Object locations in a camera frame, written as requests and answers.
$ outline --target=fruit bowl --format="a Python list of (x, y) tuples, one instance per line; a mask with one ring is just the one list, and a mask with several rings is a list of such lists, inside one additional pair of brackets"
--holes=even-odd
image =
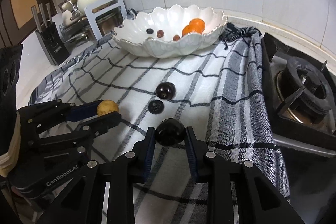
[[(183, 28), (194, 18), (205, 22), (202, 34), (191, 32), (182, 36)], [(223, 11), (214, 12), (211, 7), (201, 10), (196, 5), (183, 8), (173, 5), (169, 9), (157, 7), (147, 14), (138, 13), (134, 20), (125, 19), (123, 25), (114, 28), (115, 42), (128, 52), (141, 57), (170, 58), (191, 54), (213, 44), (223, 32), (227, 17)], [(162, 30), (162, 38), (157, 31)], [(175, 35), (181, 38), (173, 40)]]

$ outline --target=kitchen knife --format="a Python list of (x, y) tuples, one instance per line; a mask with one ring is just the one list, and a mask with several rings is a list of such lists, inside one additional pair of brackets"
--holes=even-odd
[(47, 6), (47, 11), (48, 11), (48, 17), (49, 17), (49, 20), (50, 20), (50, 24), (52, 24), (53, 20), (51, 19), (50, 3), (48, 2), (46, 4), (46, 6)]
[(44, 26), (47, 28), (48, 23), (47, 23), (47, 19), (45, 18), (43, 3), (39, 4), (39, 8), (40, 8), (40, 12), (41, 12), (41, 16), (42, 16), (42, 19), (43, 19)]
[(42, 32), (42, 28), (41, 28), (41, 25), (40, 25), (39, 17), (37, 16), (37, 10), (36, 10), (35, 5), (31, 8), (31, 12), (32, 12), (33, 17), (34, 17), (34, 20), (35, 20), (35, 23), (36, 23), (36, 26), (37, 26), (37, 30), (39, 32)]

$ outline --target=plaid cloth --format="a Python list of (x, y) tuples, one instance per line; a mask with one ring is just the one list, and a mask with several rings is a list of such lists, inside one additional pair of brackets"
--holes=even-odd
[[(136, 57), (113, 40), (89, 48), (47, 76), (31, 103), (60, 98), (76, 104), (99, 99), (117, 102), (122, 122), (94, 141), (92, 159), (100, 163), (130, 151), (149, 126), (175, 117), (192, 126), (197, 139), (205, 140), (226, 160), (252, 160), (289, 199), (283, 157), (266, 112), (262, 70), (261, 33), (229, 23), (217, 43), (178, 58)], [(157, 85), (166, 81), (175, 84), (176, 95), (164, 101), (161, 114), (153, 115), (148, 104), (157, 99)], [(69, 132), (76, 125), (67, 122), (44, 135)], [(134, 185), (133, 193), (138, 224), (206, 222), (207, 184), (195, 184), (190, 178), (184, 143), (157, 144), (149, 178), (144, 185)], [(235, 200), (233, 184), (232, 195)], [(237, 222), (236, 203), (234, 212)]]

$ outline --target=metal screw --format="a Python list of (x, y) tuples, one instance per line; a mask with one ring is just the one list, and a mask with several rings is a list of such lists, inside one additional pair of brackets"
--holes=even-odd
[(127, 152), (125, 154), (125, 157), (128, 158), (128, 159), (131, 159), (131, 158), (134, 158), (135, 157), (135, 153), (130, 151), (130, 152)]
[(244, 161), (244, 165), (248, 168), (251, 168), (251, 167), (253, 167), (254, 163), (251, 162), (250, 160), (246, 160), (246, 161)]
[(214, 152), (212, 152), (212, 151), (209, 151), (209, 152), (207, 152), (206, 154), (205, 154), (208, 158), (214, 158), (215, 156), (216, 156), (216, 154), (214, 153)]
[(77, 151), (78, 151), (78, 153), (82, 154), (86, 151), (86, 149), (85, 149), (85, 147), (80, 146), (80, 147), (77, 148)]
[(89, 167), (89, 168), (93, 168), (93, 167), (96, 167), (96, 166), (97, 166), (97, 162), (95, 160), (90, 160), (87, 163), (87, 167)]

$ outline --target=orange fruit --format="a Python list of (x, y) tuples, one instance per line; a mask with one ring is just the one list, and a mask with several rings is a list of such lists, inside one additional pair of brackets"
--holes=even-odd
[(197, 25), (186, 25), (182, 30), (182, 36), (185, 36), (188, 33), (191, 32), (198, 32), (202, 33), (201, 28)]
[(198, 26), (201, 29), (201, 33), (205, 30), (205, 22), (200, 18), (194, 18), (189, 22), (189, 25)]
[(186, 25), (182, 30), (182, 36), (185, 36), (187, 33), (190, 33), (190, 32), (191, 32), (191, 26)]

